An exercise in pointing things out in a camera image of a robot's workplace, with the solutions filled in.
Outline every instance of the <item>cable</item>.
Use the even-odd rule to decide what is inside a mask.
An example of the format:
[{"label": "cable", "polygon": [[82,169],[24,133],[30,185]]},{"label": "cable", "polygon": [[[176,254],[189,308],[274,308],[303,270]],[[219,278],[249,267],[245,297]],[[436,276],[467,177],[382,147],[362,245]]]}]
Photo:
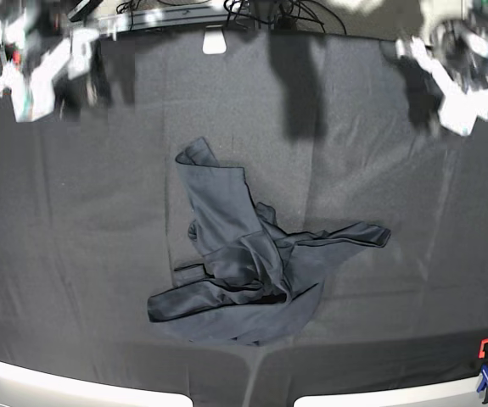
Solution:
[{"label": "cable", "polygon": [[128,2],[123,2],[115,8],[117,14],[127,13],[129,10],[131,11],[131,28],[129,31],[132,31],[132,28],[134,27],[134,12],[138,10],[141,2],[142,0],[137,0],[136,2],[134,0],[128,0]]},{"label": "cable", "polygon": [[328,8],[327,6],[325,6],[324,4],[318,2],[317,0],[299,0],[300,2],[310,2],[310,3],[313,3],[313,4],[316,4],[317,6],[325,9],[330,15],[332,15],[335,19],[338,20],[339,24],[342,26],[342,29],[344,30],[344,35],[347,35],[347,28],[345,27],[345,24],[344,22],[342,21],[342,19],[334,12],[332,11],[330,8]]},{"label": "cable", "polygon": [[[228,7],[228,2],[230,2],[230,1],[232,1],[233,3],[231,4],[231,7],[229,8]],[[273,25],[275,23],[275,21],[273,21],[273,20],[268,20],[268,21],[261,20],[261,19],[255,17],[252,14],[241,14],[241,8],[244,6],[243,4],[240,5],[240,10],[237,13],[234,13],[233,12],[233,7],[234,7],[234,5],[236,3],[243,3],[243,1],[242,0],[225,0],[225,2],[223,3],[223,8],[228,13],[228,16],[227,16],[227,25],[228,25],[228,22],[230,21],[230,18],[233,16],[233,14],[236,14],[236,17],[244,17],[244,18],[247,18],[247,19],[251,19],[253,21],[259,21],[260,23],[266,24],[266,25],[269,25],[269,26],[270,25]]]},{"label": "cable", "polygon": [[291,9],[289,11],[285,11],[282,3],[279,4],[279,7],[281,8],[283,15],[291,15],[294,11],[294,2],[291,2]]},{"label": "cable", "polygon": [[[305,5],[302,3],[302,1],[300,1],[300,0],[298,1],[298,4],[296,4],[296,5],[299,7],[299,15],[298,15],[298,16],[295,18],[296,20],[310,21],[310,22],[312,22],[312,23],[319,24],[319,25],[321,26],[321,30],[322,30],[324,33],[326,33],[326,31],[325,31],[325,27],[324,27],[324,26],[325,26],[325,23],[323,23],[323,22],[322,22],[322,21],[321,21],[321,20],[320,20],[320,19],[317,17],[317,14],[315,14],[315,13],[313,12],[313,10],[311,10],[309,7],[305,6]],[[300,11],[301,11],[301,10],[306,11],[306,13],[307,13],[308,15],[310,15],[310,16],[311,16],[311,19],[308,19],[308,18],[306,18],[306,17],[300,17]]]},{"label": "cable", "polygon": [[[233,7],[234,7],[234,2],[230,5],[230,11],[232,12],[233,11]],[[233,18],[233,21],[236,25],[240,26],[240,27],[243,27],[244,30],[247,30],[247,26],[246,25],[243,25],[241,23],[238,22],[238,17],[241,15],[242,13],[242,8],[243,8],[243,4],[242,2],[240,2],[240,7],[238,7],[238,12],[234,15],[234,18]]]}]

